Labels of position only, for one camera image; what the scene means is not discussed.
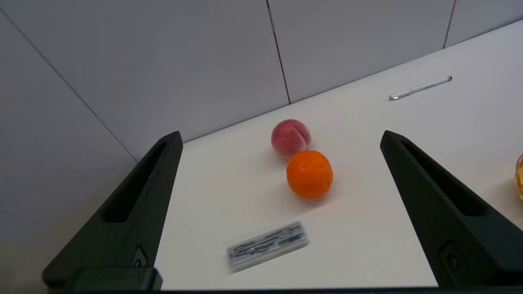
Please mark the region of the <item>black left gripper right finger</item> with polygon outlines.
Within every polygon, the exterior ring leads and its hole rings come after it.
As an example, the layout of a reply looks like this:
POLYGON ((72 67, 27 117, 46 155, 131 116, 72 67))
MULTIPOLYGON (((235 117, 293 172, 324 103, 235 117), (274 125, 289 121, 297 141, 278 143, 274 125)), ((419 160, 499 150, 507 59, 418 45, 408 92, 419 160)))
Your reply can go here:
POLYGON ((380 149, 439 287, 522 288, 519 227, 405 136, 380 149))

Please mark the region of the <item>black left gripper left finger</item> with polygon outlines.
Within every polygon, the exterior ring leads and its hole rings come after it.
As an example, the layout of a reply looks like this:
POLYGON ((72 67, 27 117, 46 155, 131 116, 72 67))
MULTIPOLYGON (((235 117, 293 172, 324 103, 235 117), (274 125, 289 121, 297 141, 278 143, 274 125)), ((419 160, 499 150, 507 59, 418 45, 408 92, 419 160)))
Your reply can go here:
POLYGON ((163 136, 43 270, 47 286, 161 286, 159 242, 183 142, 163 136))

